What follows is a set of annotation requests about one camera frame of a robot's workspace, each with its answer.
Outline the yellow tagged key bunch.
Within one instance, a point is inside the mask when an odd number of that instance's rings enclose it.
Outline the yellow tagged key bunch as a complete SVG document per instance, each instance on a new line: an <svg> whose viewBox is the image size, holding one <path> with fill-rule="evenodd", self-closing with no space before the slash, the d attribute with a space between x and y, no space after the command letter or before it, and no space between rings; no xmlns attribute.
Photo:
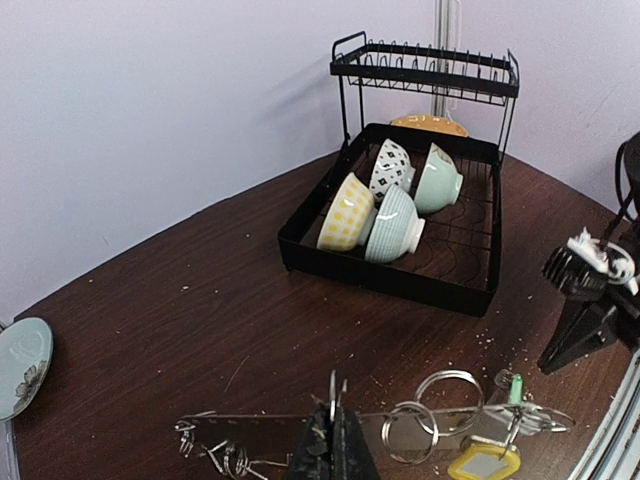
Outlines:
<svg viewBox="0 0 640 480"><path fill-rule="evenodd" d="M461 442L460 455L448 466L452 479L508 479L521 467L521 456L515 445L507 445L472 435Z"/></svg>

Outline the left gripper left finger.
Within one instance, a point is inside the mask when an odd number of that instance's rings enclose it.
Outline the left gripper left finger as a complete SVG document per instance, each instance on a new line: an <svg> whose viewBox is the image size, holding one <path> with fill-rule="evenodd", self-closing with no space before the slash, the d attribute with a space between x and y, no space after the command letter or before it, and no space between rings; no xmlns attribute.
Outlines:
<svg viewBox="0 0 640 480"><path fill-rule="evenodd" d="M327 407L317 408L308 418L285 479L329 480L333 468L333 424Z"/></svg>

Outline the green tagged key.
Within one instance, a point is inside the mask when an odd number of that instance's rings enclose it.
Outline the green tagged key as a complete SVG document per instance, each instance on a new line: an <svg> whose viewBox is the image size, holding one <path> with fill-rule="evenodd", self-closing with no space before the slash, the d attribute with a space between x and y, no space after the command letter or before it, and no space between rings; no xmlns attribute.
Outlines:
<svg viewBox="0 0 640 480"><path fill-rule="evenodd" d="M494 403L519 404L523 401L524 383L520 374L503 369L494 377Z"/></svg>

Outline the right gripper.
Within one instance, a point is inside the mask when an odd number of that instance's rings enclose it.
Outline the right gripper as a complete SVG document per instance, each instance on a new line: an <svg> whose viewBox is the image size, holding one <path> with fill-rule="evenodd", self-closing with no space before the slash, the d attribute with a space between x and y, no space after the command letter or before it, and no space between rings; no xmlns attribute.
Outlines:
<svg viewBox="0 0 640 480"><path fill-rule="evenodd" d="M538 359L542 373L552 374L570 363L614 344L639 349L639 296L624 287L608 287L596 302L566 300L556 329Z"/></svg>

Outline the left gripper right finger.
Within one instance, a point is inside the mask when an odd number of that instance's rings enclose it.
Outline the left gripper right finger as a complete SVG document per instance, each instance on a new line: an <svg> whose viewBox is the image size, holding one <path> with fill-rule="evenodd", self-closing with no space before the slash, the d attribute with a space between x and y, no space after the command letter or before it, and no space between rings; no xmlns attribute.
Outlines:
<svg viewBox="0 0 640 480"><path fill-rule="evenodd" d="M336 410L332 438L332 478L380 479L360 422L350 410Z"/></svg>

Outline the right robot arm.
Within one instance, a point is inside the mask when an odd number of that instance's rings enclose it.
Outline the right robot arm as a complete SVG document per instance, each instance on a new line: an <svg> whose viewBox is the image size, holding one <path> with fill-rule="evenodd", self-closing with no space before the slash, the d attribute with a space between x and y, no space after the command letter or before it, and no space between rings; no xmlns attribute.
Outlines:
<svg viewBox="0 0 640 480"><path fill-rule="evenodd" d="M537 365L552 374L587 354L621 341L639 348L639 136L615 158L619 210L603 233L584 229L556 248L543 276L565 297L556 329Z"/></svg>

